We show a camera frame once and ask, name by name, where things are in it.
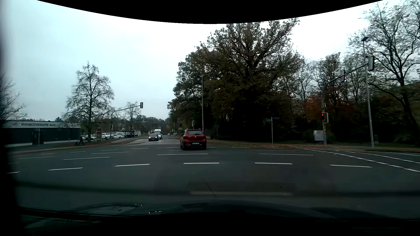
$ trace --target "pedestrian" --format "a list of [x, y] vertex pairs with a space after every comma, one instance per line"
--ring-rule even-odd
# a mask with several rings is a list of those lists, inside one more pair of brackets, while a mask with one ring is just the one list
[[82, 144], [82, 145], [84, 146], [84, 143], [83, 143], [83, 137], [82, 137], [82, 136], [80, 136], [79, 146], [80, 146], [80, 144]]

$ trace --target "building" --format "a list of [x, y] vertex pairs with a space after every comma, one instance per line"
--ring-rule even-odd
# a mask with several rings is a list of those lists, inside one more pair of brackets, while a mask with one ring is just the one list
[[77, 141], [80, 123], [54, 121], [6, 121], [2, 131], [7, 134], [6, 147]]

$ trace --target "car rear window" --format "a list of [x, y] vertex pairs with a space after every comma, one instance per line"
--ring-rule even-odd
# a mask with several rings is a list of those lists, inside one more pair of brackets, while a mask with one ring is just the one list
[[188, 130], [186, 133], [189, 134], [189, 135], [200, 135], [200, 134], [203, 134], [203, 131], [201, 131], [201, 130]]

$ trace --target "red car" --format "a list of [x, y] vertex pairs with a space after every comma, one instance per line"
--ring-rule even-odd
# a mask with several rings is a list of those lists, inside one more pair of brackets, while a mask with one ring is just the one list
[[181, 148], [186, 150], [190, 147], [198, 147], [206, 150], [207, 140], [201, 129], [186, 129], [181, 136]]

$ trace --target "asphalt road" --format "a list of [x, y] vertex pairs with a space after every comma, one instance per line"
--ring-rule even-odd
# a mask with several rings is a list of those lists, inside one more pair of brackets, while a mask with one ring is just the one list
[[11, 156], [9, 166], [19, 184], [18, 205], [29, 208], [241, 198], [420, 217], [420, 154], [412, 153], [229, 146], [182, 151], [179, 140], [164, 136]]

